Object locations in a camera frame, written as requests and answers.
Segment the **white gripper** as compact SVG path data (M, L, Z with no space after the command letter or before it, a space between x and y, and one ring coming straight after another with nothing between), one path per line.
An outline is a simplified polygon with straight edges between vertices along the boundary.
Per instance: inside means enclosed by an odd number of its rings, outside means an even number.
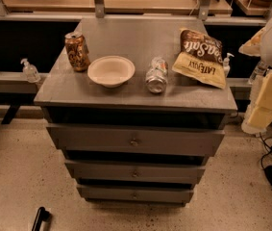
M250 104L241 125L243 132L265 132L272 122L272 70L265 77L257 76L251 87Z

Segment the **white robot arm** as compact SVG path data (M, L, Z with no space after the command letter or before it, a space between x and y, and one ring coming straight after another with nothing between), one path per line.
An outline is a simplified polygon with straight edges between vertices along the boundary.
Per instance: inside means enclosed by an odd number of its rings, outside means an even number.
M266 25L242 44L239 53L260 57L272 67L272 17ZM272 69L265 77L256 77L250 92L250 104L247 107L242 131L258 134L266 130L272 122Z

